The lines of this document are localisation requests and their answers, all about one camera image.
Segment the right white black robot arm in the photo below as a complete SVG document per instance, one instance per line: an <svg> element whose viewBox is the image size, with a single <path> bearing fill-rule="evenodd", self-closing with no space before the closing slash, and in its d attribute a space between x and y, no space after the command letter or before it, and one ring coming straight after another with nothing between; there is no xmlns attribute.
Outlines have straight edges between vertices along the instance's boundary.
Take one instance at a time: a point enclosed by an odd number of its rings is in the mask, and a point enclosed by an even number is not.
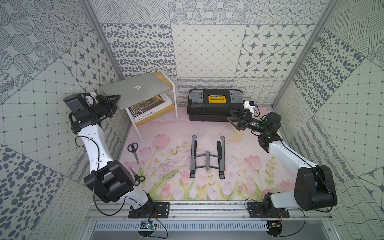
<svg viewBox="0 0 384 240"><path fill-rule="evenodd" d="M270 112L260 120L253 118L251 110L233 110L227 118L237 130L246 129L258 137L261 148L279 159L292 173L296 174L294 189L290 192L267 193L263 210L301 209L325 212L338 203L332 170L317 165L298 154L278 134L281 116Z"/></svg>

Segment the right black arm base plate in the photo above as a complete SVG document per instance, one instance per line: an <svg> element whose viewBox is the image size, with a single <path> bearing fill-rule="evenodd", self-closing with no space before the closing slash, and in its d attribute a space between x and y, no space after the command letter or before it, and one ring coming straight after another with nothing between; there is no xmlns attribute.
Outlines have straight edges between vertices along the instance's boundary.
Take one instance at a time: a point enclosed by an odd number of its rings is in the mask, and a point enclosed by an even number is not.
<svg viewBox="0 0 384 240"><path fill-rule="evenodd" d="M287 209L277 209L274 206L267 206L267 204L261 202L246 202L246 208L248 209L250 218L289 218L290 214Z"/></svg>

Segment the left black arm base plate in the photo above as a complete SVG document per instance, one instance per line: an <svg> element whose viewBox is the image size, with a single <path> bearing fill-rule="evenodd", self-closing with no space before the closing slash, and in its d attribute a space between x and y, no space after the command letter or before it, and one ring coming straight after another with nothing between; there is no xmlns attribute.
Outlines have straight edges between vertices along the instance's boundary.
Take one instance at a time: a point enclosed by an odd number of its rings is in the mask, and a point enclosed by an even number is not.
<svg viewBox="0 0 384 240"><path fill-rule="evenodd" d="M134 210L132 207L129 212L129 219L167 219L169 217L170 203L169 202L150 202L143 207Z"/></svg>

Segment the silver grey laptop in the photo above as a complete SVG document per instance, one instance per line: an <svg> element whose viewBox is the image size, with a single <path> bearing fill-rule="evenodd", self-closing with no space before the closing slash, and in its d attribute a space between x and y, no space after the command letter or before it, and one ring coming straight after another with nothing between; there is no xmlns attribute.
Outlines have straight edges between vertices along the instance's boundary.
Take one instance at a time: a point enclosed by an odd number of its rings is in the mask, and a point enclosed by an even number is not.
<svg viewBox="0 0 384 240"><path fill-rule="evenodd" d="M167 79L161 80L155 74L144 74L103 85L101 90L108 96L120 95L116 105L122 110L167 92L171 86Z"/></svg>

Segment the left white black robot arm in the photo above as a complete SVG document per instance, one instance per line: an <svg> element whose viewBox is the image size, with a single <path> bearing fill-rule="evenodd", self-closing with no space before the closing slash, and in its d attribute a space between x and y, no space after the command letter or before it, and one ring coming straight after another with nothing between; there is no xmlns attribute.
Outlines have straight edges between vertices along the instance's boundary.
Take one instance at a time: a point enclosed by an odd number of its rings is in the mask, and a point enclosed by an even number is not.
<svg viewBox="0 0 384 240"><path fill-rule="evenodd" d="M104 203L122 200L135 216L150 218L157 210L151 196L138 189L144 178L114 160L105 141L102 121L115 114L120 97L77 93L65 97L64 103L71 110L71 129L83 141L89 157L90 174L84 182L93 197Z"/></svg>

